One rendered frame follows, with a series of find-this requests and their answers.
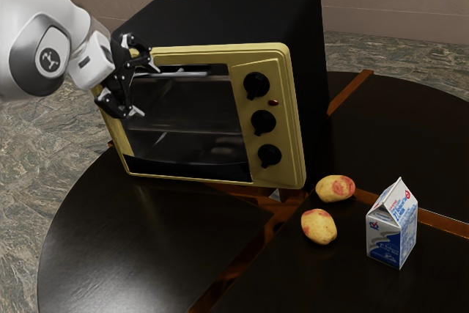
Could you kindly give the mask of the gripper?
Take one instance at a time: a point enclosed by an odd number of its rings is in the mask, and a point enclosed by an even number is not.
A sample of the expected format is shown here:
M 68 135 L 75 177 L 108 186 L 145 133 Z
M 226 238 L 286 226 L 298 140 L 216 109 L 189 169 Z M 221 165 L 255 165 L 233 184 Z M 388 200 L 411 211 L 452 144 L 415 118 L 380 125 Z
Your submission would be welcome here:
M 97 106 L 110 117 L 127 119 L 134 115 L 144 116 L 141 109 L 132 104 L 126 106 L 124 103 L 120 103 L 115 95 L 130 95 L 130 83 L 134 68 L 146 65 L 156 73 L 160 72 L 160 69 L 154 63 L 151 50 L 152 47 L 146 41 L 133 33 L 123 34 L 121 45 L 116 40 L 111 39 L 111 54 L 115 68 L 105 79 L 105 88 L 95 98 Z

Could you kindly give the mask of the yellow and black toaster oven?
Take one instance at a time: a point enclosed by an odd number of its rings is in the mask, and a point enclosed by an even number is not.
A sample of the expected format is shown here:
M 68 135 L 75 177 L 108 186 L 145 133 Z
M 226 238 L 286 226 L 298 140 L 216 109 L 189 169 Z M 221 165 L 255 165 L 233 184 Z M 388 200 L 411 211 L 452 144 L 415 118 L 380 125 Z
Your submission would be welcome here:
M 321 0 L 154 0 L 114 30 L 151 48 L 103 119 L 133 176 L 299 189 L 329 91 Z

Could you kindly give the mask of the yellow red-blotched potato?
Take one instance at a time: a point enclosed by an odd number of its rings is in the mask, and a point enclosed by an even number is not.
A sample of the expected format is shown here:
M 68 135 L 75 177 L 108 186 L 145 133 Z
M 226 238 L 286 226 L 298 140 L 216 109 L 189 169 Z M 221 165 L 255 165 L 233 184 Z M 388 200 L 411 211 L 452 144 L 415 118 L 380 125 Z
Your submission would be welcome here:
M 337 228 L 332 216 L 323 209 L 304 212 L 300 219 L 303 233 L 319 245 L 328 245 L 337 237 Z
M 315 192 L 323 202 L 339 202 L 355 193 L 355 182 L 344 175 L 329 175 L 316 184 Z

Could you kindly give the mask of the white and blue milk carton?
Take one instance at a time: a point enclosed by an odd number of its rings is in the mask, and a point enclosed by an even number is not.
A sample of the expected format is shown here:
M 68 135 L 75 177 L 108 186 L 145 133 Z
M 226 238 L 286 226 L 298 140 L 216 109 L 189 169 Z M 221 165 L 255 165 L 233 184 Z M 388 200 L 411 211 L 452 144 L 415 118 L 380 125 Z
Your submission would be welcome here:
M 401 269 L 416 244 L 418 200 L 399 178 L 387 187 L 366 214 L 366 252 Z

